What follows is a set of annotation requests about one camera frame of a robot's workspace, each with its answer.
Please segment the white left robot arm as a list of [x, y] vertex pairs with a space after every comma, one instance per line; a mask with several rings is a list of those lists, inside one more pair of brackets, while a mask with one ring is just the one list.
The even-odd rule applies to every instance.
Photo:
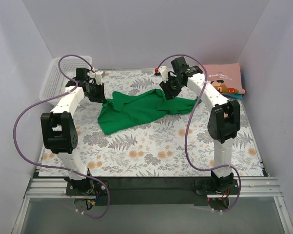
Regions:
[[64, 95], [57, 105], [40, 117], [43, 143], [46, 149], [62, 161], [68, 168], [70, 188], [82, 195], [94, 192], [94, 183], [86, 164], [74, 152], [78, 146], [78, 133], [73, 116], [84, 98], [91, 102], [106, 103], [103, 78], [104, 71], [77, 68], [76, 76], [65, 86]]

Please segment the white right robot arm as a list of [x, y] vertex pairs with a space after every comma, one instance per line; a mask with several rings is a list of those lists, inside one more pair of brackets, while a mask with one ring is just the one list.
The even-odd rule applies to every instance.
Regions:
[[238, 172], [232, 165], [232, 148], [240, 130], [239, 102], [227, 99], [212, 86], [204, 65], [190, 66], [183, 54], [172, 58], [172, 69], [162, 63], [155, 69], [155, 74], [162, 77], [160, 87], [165, 98], [174, 99], [187, 87], [197, 95], [195, 106], [203, 102], [210, 112], [207, 130], [214, 143], [214, 165], [209, 169], [210, 177], [194, 182], [195, 191], [199, 195], [228, 192], [231, 186], [237, 185], [234, 175]]

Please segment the green t shirt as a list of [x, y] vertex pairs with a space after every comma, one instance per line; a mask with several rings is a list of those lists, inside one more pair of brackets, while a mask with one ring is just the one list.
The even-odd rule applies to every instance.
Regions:
[[192, 112], [196, 99], [165, 98], [160, 89], [152, 89], [137, 96], [114, 91], [103, 104], [98, 124], [106, 135], [141, 124], [154, 122], [165, 115], [185, 115]]

